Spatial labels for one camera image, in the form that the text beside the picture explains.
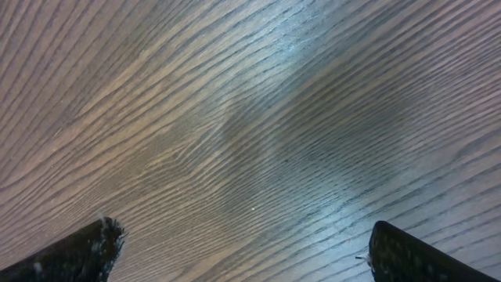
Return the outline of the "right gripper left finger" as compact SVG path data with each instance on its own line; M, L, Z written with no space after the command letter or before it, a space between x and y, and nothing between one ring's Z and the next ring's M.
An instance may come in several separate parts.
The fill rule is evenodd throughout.
M101 218L1 270L1 282L107 282L124 245L121 224Z

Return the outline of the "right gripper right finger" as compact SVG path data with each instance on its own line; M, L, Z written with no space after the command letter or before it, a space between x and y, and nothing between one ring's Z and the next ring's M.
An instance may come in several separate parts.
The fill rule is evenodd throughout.
M375 282L499 282L385 221L373 226L367 263Z

